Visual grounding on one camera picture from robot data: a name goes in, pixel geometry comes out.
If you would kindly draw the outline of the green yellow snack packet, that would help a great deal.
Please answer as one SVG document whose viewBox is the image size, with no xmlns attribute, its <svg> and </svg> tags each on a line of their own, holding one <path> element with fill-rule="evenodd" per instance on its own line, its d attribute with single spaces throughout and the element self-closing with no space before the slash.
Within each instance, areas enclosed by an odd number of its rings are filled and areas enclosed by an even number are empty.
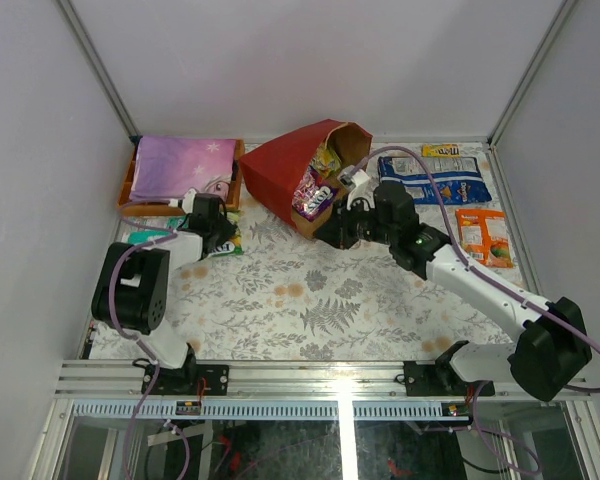
<svg viewBox="0 0 600 480">
<path fill-rule="evenodd" d="M 239 211 L 230 211 L 227 213 L 227 218 L 221 218 L 219 236 L 215 246 L 206 253 L 207 257 L 241 255 L 243 253 L 242 235 L 239 228 L 240 218 Z"/>
</svg>

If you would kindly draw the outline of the purple Fox's berries packet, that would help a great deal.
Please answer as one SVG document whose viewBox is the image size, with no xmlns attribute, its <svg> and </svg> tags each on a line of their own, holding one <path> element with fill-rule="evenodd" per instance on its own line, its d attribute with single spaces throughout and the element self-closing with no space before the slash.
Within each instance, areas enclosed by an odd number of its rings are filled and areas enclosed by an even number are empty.
<svg viewBox="0 0 600 480">
<path fill-rule="evenodd" d="M 338 193 L 338 188 L 331 186 L 312 166 L 308 166 L 294 191 L 292 207 L 304 219 L 313 221 L 333 203 Z"/>
</svg>

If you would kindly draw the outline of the red brown paper bag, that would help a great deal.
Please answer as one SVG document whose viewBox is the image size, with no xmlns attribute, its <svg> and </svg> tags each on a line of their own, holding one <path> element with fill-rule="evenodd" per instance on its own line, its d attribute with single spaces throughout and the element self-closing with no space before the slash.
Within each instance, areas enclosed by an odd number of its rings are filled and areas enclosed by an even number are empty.
<svg viewBox="0 0 600 480">
<path fill-rule="evenodd" d="M 333 119 L 303 126 L 270 140 L 239 160 L 250 195 L 307 239 L 331 216 L 331 207 L 313 221 L 292 207 L 293 193 L 321 143 L 333 146 L 347 167 L 371 150 L 372 134 L 354 122 Z"/>
</svg>

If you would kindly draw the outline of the teal red snack packet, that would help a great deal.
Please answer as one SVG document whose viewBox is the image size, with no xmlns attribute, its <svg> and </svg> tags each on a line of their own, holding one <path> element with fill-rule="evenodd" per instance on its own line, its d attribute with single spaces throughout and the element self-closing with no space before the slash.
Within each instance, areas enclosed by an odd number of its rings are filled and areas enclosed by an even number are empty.
<svg viewBox="0 0 600 480">
<path fill-rule="evenodd" d="M 132 227 L 123 235 L 122 240 L 133 245 L 150 242 L 168 236 L 183 220 L 181 216 L 134 218 L 133 221 L 141 224 L 142 228 Z"/>
</svg>

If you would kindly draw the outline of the yellow M&M candy packet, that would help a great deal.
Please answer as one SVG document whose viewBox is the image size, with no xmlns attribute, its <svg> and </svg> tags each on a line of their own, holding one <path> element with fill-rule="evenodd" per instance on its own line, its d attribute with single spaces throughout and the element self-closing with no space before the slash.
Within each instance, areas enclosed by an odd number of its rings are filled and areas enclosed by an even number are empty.
<svg viewBox="0 0 600 480">
<path fill-rule="evenodd" d="M 459 145 L 455 143 L 425 144 L 422 146 L 422 155 L 436 158 L 457 158 L 461 156 L 461 151 Z"/>
</svg>

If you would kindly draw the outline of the blue Doritos chip bag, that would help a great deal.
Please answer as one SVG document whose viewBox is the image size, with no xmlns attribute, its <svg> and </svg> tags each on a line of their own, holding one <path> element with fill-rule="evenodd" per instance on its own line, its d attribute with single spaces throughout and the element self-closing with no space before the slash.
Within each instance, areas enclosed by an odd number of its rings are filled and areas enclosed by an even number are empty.
<svg viewBox="0 0 600 480">
<path fill-rule="evenodd" d="M 492 196 L 475 157 L 423 158 L 445 205 L 488 203 Z M 429 177 L 412 157 L 382 156 L 377 161 L 381 182 L 400 183 L 416 204 L 437 204 Z"/>
</svg>

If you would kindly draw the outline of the orange snack packet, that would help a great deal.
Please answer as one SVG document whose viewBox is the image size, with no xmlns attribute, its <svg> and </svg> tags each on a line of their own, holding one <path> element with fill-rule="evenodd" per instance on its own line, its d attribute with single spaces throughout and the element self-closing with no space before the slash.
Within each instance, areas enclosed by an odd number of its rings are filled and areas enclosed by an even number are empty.
<svg viewBox="0 0 600 480">
<path fill-rule="evenodd" d="M 471 258 L 491 268 L 514 266 L 505 214 L 488 209 L 458 209 L 460 244 Z"/>
</svg>

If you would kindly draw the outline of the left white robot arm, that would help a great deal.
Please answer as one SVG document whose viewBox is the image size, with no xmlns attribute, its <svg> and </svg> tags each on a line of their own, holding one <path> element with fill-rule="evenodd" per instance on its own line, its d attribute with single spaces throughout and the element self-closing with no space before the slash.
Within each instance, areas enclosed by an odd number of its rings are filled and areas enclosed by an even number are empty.
<svg viewBox="0 0 600 480">
<path fill-rule="evenodd" d="M 166 368 L 164 382 L 177 394 L 192 392 L 199 371 L 194 354 L 165 319 L 170 274 L 205 259 L 236 232 L 222 197 L 190 190 L 167 201 L 184 217 L 172 227 L 128 224 L 146 230 L 139 243 L 114 242 L 106 252 L 91 301 L 92 317 L 135 342 L 149 363 Z"/>
</svg>

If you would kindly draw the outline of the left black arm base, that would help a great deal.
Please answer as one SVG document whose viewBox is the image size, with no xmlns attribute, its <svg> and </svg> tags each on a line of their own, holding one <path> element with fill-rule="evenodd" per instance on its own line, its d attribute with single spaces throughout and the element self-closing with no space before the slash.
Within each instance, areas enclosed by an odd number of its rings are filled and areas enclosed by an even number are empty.
<svg viewBox="0 0 600 480">
<path fill-rule="evenodd" d="M 132 362 L 136 368 L 144 370 L 142 393 L 160 396 L 226 396 L 229 386 L 230 366 L 217 363 L 199 363 L 194 350 L 189 347 L 182 367 L 160 368 L 152 388 L 149 385 L 155 367 L 145 358 Z"/>
</svg>

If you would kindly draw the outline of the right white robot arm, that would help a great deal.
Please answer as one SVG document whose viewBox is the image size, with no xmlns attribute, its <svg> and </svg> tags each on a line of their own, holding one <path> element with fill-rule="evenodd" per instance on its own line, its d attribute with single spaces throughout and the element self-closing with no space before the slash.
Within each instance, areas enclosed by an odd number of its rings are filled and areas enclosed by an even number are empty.
<svg viewBox="0 0 600 480">
<path fill-rule="evenodd" d="M 458 394 L 471 382 L 514 381 L 527 394 L 548 402 L 566 389 L 591 361 L 579 306 L 555 302 L 504 280 L 471 259 L 443 231 L 422 222 L 412 197 L 395 182 L 375 188 L 374 201 L 335 202 L 317 239 L 340 249 L 360 240 L 388 246 L 402 269 L 459 296 L 505 332 L 508 345 L 462 344 L 436 369 L 438 387 Z"/>
</svg>

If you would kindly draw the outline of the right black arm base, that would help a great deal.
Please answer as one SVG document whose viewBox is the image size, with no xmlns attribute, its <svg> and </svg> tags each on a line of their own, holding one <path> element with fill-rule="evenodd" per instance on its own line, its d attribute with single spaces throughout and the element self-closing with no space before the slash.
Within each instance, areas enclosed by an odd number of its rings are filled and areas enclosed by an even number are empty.
<svg viewBox="0 0 600 480">
<path fill-rule="evenodd" d="M 402 372 L 393 382 L 403 386 L 409 397 L 465 397 L 474 393 L 483 380 L 463 380 L 451 365 L 453 357 L 468 344 L 468 341 L 454 343 L 432 363 L 404 361 Z"/>
</svg>

